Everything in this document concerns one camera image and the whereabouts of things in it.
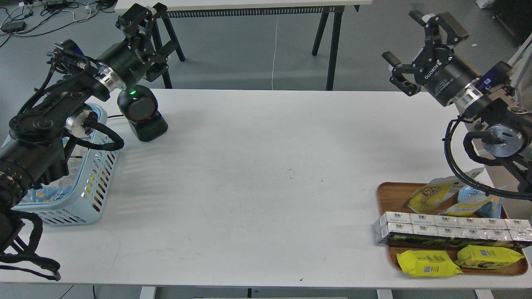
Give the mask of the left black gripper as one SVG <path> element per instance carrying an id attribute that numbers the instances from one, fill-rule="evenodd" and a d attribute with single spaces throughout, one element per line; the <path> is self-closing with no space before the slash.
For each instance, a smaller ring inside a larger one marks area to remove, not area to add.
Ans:
<path id="1" fill-rule="evenodd" d="M 166 44 L 162 44 L 159 20 L 163 21 L 170 36 Z M 153 82 L 162 76 L 163 81 L 169 83 L 168 61 L 172 53 L 178 54 L 178 39 L 169 21 L 167 6 L 160 2 L 154 6 L 133 4 L 118 16 L 116 28 L 122 31 L 125 40 L 115 43 L 97 57 L 97 80 L 109 91 L 130 91 L 143 78 Z M 135 42 L 141 42 L 141 57 L 129 46 Z"/>

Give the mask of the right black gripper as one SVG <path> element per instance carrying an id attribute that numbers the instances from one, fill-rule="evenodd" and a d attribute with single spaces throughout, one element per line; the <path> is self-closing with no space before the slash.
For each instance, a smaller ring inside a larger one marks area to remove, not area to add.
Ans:
<path id="1" fill-rule="evenodd" d="M 424 47 L 412 64 L 407 65 L 391 51 L 382 53 L 382 58 L 391 66 L 389 81 L 407 96 L 419 93 L 422 85 L 441 106 L 448 106 L 456 94 L 481 76 L 453 49 L 469 38 L 469 33 L 449 12 L 424 15 L 412 10 L 409 16 L 424 27 Z M 418 83 L 404 76 L 419 73 L 422 74 L 418 75 Z"/>

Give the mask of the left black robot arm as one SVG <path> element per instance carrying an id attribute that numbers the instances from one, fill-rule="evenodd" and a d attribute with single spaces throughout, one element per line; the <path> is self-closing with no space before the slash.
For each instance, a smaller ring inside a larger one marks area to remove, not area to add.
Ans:
<path id="1" fill-rule="evenodd" d="M 51 69 L 40 87 L 9 123 L 1 148 L 1 268 L 30 262 L 48 270 L 29 273 L 60 280 L 57 261 L 40 257 L 43 223 L 90 224 L 100 218 L 123 139 L 105 125 L 91 97 L 107 101 L 120 89 L 117 104 L 135 136 L 150 142 L 168 125 L 154 94 L 139 85 L 168 71 L 178 42 L 161 45 L 157 20 L 167 6 L 134 4 L 117 19 L 125 39 L 93 59 L 72 40 L 48 53 Z"/>

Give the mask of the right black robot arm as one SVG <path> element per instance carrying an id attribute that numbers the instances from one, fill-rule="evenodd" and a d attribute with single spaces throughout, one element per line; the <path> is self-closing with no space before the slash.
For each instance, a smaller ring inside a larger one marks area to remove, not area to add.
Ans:
<path id="1" fill-rule="evenodd" d="M 515 100 L 511 65 L 500 61 L 481 74 L 455 53 L 454 46 L 469 33 L 450 13 L 412 10 L 409 15 L 424 28 L 424 47 L 410 64 L 384 52 L 382 57 L 391 69 L 389 81 L 407 96 L 424 88 L 441 106 L 458 108 L 460 115 L 450 121 L 443 142 L 445 159 L 460 181 L 488 195 L 530 201 L 531 159 L 524 152 L 531 147 L 531 111 Z M 517 191 L 484 185 L 458 167 L 451 142 L 459 123 L 475 125 L 463 138 L 468 157 L 489 167 L 505 168 L 517 179 Z"/>

